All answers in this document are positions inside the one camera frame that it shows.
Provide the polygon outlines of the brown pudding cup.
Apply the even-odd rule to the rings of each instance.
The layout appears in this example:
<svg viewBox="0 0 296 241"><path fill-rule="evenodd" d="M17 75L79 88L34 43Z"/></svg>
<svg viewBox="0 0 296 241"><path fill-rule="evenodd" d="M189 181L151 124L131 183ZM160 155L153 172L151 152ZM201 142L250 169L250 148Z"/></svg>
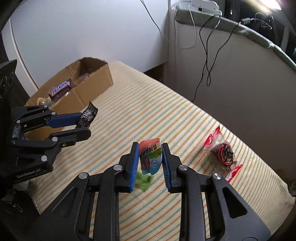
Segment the brown pudding cup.
<svg viewBox="0 0 296 241"><path fill-rule="evenodd" d="M50 97L43 98L43 97L38 97L37 98L37 105L49 105L51 103Z"/></svg>

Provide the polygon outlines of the Snickers chocolate bar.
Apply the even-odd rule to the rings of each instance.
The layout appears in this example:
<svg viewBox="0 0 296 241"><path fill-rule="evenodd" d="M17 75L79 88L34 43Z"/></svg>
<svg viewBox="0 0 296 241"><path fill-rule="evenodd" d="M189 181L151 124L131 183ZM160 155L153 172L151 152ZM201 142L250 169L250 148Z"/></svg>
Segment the Snickers chocolate bar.
<svg viewBox="0 0 296 241"><path fill-rule="evenodd" d="M74 87L76 87L76 85L71 79L65 80L57 87L54 87L48 93L48 96L50 97L51 101L56 102Z"/></svg>

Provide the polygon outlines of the black candy wrapper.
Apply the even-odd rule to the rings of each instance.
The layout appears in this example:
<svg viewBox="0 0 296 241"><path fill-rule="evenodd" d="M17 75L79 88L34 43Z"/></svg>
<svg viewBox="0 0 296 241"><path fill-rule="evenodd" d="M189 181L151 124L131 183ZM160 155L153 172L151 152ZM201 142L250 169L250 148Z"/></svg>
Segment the black candy wrapper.
<svg viewBox="0 0 296 241"><path fill-rule="evenodd" d="M89 128L98 113L98 108L90 101L88 107L83 111L75 128Z"/></svg>

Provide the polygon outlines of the red date snack packet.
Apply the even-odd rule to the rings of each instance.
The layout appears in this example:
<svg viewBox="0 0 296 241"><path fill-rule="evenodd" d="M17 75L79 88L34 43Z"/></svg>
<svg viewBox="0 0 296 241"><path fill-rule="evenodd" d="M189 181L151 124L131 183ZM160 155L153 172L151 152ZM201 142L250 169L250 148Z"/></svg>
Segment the red date snack packet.
<svg viewBox="0 0 296 241"><path fill-rule="evenodd" d="M206 138L204 150L210 157L216 173L219 173L230 183L238 174L243 164L238 164L232 146L226 141L217 126Z"/></svg>

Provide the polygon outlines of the light green candy packet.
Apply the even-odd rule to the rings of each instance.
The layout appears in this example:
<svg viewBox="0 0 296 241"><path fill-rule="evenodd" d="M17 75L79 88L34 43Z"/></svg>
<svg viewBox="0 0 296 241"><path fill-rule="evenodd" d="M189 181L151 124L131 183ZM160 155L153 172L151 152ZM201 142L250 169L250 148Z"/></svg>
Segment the light green candy packet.
<svg viewBox="0 0 296 241"><path fill-rule="evenodd" d="M140 171L137 171L137 178L135 182L135 188L142 190L143 192L147 191L152 185L154 177L151 174L143 174Z"/></svg>

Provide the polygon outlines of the red jelly cup snack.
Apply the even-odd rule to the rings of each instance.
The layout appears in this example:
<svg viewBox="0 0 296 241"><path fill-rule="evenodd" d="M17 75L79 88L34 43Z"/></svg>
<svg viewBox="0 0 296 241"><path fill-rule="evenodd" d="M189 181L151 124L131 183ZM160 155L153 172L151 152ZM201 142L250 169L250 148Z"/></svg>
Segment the red jelly cup snack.
<svg viewBox="0 0 296 241"><path fill-rule="evenodd" d="M162 164L162 147L160 138L143 140L139 144L139 158L143 174L154 175Z"/></svg>

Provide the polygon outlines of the brown cardboard box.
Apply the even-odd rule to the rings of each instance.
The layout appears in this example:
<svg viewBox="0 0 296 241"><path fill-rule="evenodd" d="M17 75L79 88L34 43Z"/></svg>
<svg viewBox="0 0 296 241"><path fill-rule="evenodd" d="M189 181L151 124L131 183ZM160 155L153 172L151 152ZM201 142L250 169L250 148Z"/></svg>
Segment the brown cardboard box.
<svg viewBox="0 0 296 241"><path fill-rule="evenodd" d="M106 61L84 57L66 66L50 78L29 98L26 106L37 105L39 98L48 99L50 91L67 80L71 80L75 84L74 88L54 102L52 106L49 106L49 109L57 114L80 112L88 107L89 102L113 85Z"/></svg>

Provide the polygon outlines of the striped yellow tablecloth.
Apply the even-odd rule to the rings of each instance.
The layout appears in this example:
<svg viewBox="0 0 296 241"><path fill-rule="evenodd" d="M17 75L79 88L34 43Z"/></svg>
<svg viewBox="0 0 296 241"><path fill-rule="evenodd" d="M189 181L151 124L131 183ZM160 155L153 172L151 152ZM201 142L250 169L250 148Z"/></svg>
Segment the striped yellow tablecloth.
<svg viewBox="0 0 296 241"><path fill-rule="evenodd" d="M182 165L197 173L216 171L204 142L219 129L219 142L230 144L239 170L231 185L271 232L291 213L295 198L284 181L250 147L208 113L160 82L121 62L109 65L113 85L93 104L98 114L90 125L91 137L63 148L53 171L34 180L33 202L44 211L80 173L98 174L130 152L134 142L157 139L140 168L156 170L145 191L119 194L121 240L178 240L181 195L168 192L162 168L167 143Z"/></svg>

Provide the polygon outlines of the white power strip box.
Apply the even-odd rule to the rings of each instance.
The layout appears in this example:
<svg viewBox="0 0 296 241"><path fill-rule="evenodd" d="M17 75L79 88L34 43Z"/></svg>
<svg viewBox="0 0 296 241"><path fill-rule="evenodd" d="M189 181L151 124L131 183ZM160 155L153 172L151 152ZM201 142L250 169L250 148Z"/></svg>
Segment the white power strip box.
<svg viewBox="0 0 296 241"><path fill-rule="evenodd" d="M176 4L177 9L191 10L195 12L203 12L212 15L222 16L222 11L219 8L219 5L215 1L206 1L206 0L192 0L192 1L181 1Z"/></svg>

